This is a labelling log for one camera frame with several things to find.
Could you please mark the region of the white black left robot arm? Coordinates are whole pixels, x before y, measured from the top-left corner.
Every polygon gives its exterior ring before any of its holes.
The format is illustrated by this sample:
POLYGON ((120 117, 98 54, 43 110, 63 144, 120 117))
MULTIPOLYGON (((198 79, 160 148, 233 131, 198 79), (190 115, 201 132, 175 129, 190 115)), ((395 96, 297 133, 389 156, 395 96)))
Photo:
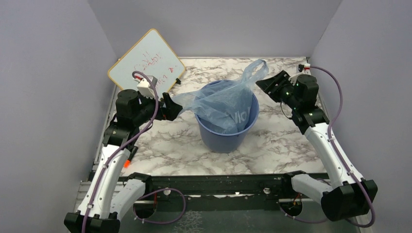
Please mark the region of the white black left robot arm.
POLYGON ((67 213, 64 225, 71 233, 117 233, 120 221, 138 198, 147 199, 153 187, 147 178, 133 178, 115 195, 120 172, 135 155, 135 143, 154 120, 173 121, 182 106, 168 93, 157 99, 125 89, 118 93, 116 113, 103 134, 103 147, 95 175, 81 204, 67 213))

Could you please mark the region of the light blue trash bag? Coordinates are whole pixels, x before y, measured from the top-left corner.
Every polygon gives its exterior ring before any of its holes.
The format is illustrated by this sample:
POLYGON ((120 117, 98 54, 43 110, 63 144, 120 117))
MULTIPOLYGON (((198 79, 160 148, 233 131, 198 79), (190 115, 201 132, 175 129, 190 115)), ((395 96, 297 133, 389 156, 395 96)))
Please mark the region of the light blue trash bag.
POLYGON ((208 129, 222 134, 238 133, 249 120, 252 86, 268 73, 266 61, 258 59, 233 81, 209 83, 200 90, 178 94, 172 100, 181 105, 183 111, 196 114, 208 129))

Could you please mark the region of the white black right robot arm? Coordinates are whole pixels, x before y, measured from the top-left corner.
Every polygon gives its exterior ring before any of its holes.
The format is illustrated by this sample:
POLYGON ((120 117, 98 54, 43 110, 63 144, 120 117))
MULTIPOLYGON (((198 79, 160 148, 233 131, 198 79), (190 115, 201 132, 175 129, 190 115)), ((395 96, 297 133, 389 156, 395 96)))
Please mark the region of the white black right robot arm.
POLYGON ((284 174, 280 191, 284 196, 294 198, 281 207, 287 216, 295 218, 300 214, 301 207, 296 202, 301 196, 320 204, 330 221, 372 214, 371 204, 378 187, 357 171, 335 138, 331 122, 317 106, 319 85, 316 78, 305 73, 290 77, 281 71, 271 78, 257 81, 256 85, 274 102, 291 108, 292 121, 315 148, 329 177, 326 183, 303 171, 284 174))

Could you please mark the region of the blue plastic trash bin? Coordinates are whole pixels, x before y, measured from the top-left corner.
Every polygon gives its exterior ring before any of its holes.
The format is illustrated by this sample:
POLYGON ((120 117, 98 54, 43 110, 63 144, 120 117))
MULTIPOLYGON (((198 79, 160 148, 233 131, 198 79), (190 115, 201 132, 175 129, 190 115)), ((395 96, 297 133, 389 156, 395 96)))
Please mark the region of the blue plastic trash bin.
POLYGON ((253 94, 249 120, 247 121, 245 128, 238 133, 222 134, 222 133, 214 132, 208 129, 205 126, 204 121, 200 120, 196 116, 196 114, 195 114, 195 117, 196 117, 196 120, 198 121, 198 124, 200 127, 201 138, 202 138, 202 141, 205 143, 205 145, 214 152, 230 153, 236 150, 240 146, 240 144, 246 137, 248 131, 252 128, 252 126, 257 121, 258 115, 259 115, 258 100, 255 94, 253 94))

